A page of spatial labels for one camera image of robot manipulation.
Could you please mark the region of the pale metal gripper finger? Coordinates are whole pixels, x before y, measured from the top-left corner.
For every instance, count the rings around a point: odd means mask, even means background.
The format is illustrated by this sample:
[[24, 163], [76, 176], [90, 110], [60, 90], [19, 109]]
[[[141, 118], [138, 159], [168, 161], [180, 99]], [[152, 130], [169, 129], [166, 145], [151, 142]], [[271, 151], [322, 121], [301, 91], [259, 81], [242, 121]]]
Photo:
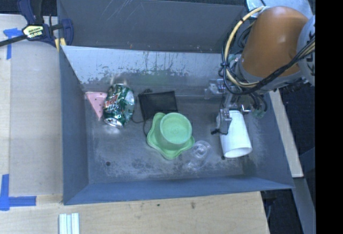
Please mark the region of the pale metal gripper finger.
[[226, 87], [223, 79], [211, 79], [204, 89], [204, 99], [209, 100], [214, 96], [221, 96], [225, 93]]
[[217, 130], [221, 135], [228, 134], [232, 118], [229, 109], [220, 109], [217, 115]]

